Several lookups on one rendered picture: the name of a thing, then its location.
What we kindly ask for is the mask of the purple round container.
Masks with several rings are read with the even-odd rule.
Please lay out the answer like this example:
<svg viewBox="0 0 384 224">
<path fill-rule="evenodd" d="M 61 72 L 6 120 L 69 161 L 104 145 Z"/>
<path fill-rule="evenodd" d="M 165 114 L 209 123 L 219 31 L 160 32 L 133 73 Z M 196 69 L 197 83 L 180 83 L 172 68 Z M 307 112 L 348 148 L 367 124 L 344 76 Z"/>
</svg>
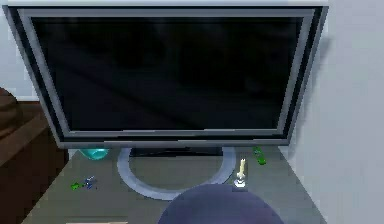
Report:
<svg viewBox="0 0 384 224">
<path fill-rule="evenodd" d="M 157 224 L 284 224 L 260 197 L 228 184 L 191 188 L 171 201 Z"/>
</svg>

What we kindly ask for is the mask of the grey television stand table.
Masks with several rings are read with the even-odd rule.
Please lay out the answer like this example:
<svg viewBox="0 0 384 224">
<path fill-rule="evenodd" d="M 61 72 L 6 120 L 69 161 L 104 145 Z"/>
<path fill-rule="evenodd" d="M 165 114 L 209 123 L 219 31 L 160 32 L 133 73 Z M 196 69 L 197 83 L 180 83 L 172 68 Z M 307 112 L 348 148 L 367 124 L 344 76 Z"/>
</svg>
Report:
<svg viewBox="0 0 384 224">
<path fill-rule="evenodd" d="M 327 224 L 289 163 L 276 147 L 262 148 L 267 164 L 257 163 L 252 150 L 238 148 L 247 160 L 248 190 L 267 202 L 285 224 Z M 168 203 L 130 189 L 117 169 L 119 152 L 99 161 L 75 153 L 22 224 L 120 222 L 157 224 Z M 134 158 L 130 168 L 143 182 L 166 189 L 192 187 L 220 168 L 219 156 Z"/>
</svg>

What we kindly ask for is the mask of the grey framed television set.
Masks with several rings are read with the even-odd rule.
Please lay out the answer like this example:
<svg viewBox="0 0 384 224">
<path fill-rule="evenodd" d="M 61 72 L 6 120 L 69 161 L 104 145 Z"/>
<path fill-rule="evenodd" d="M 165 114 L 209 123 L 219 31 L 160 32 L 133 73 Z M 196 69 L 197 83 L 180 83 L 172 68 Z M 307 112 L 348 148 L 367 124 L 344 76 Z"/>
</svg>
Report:
<svg viewBox="0 0 384 224">
<path fill-rule="evenodd" d="M 212 182 L 237 174 L 239 147 L 286 145 L 328 8 L 51 3 L 3 7 L 56 143 L 118 150 L 121 179 L 160 200 L 131 156 L 218 155 Z"/>
</svg>

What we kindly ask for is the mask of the white candle on holder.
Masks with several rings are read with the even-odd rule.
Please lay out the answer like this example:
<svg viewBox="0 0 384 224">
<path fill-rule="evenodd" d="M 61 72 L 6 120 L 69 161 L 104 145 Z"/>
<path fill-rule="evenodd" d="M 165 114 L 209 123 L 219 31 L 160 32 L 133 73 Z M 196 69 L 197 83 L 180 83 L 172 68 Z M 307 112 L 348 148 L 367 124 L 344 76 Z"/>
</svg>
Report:
<svg viewBox="0 0 384 224">
<path fill-rule="evenodd" d="M 241 159 L 240 165 L 239 165 L 239 171 L 237 172 L 236 179 L 234 180 L 234 185 L 238 188 L 244 188 L 246 186 L 245 164 L 246 164 L 246 160 Z"/>
</svg>

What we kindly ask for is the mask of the green bottle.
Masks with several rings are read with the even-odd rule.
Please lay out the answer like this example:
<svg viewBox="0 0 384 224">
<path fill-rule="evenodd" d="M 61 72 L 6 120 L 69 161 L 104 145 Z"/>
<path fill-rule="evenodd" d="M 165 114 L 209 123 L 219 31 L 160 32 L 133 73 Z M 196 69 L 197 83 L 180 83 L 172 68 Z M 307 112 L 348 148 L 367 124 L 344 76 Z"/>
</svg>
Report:
<svg viewBox="0 0 384 224">
<path fill-rule="evenodd" d="M 259 147 L 253 147 L 252 150 L 253 150 L 254 155 L 256 156 L 257 162 L 260 165 L 265 165 L 266 159 L 265 159 L 265 156 L 264 156 L 263 152 L 261 151 L 261 149 Z"/>
</svg>

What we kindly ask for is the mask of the teal glass bowl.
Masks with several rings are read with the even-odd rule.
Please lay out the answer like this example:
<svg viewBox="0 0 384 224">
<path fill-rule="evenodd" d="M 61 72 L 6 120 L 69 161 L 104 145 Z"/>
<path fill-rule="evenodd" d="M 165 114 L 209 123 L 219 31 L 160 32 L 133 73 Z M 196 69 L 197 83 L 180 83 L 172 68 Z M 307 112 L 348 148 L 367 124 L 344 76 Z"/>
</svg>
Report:
<svg viewBox="0 0 384 224">
<path fill-rule="evenodd" d="M 80 153 L 89 160 L 102 160 L 108 155 L 109 150 L 104 148 L 80 149 Z"/>
</svg>

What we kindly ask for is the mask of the dark brown sofa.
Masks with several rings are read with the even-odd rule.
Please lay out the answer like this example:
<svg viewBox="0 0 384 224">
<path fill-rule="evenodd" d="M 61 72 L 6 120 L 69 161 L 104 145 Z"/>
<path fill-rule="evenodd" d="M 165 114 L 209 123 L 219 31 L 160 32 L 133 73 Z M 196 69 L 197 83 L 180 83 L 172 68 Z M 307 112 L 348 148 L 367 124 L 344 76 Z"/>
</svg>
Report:
<svg viewBox="0 0 384 224">
<path fill-rule="evenodd" d="M 0 224 L 21 224 L 67 162 L 40 104 L 0 87 Z"/>
</svg>

